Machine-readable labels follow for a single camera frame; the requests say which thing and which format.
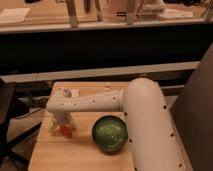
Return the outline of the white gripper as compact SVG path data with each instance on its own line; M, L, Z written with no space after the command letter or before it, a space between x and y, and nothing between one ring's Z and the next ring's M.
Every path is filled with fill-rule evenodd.
M68 88L60 87L58 88L52 98L54 100L60 100L61 98L70 98L72 95ZM60 125L71 124L72 117L67 112L55 112L53 113L54 121L51 122L49 132L52 135L59 135L61 133Z

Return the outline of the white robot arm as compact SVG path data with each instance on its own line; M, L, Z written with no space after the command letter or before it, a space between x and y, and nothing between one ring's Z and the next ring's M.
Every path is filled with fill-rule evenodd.
M78 97L56 90L47 110L60 121L70 112L123 112L135 171L184 171L165 97L155 81L137 78L124 88Z

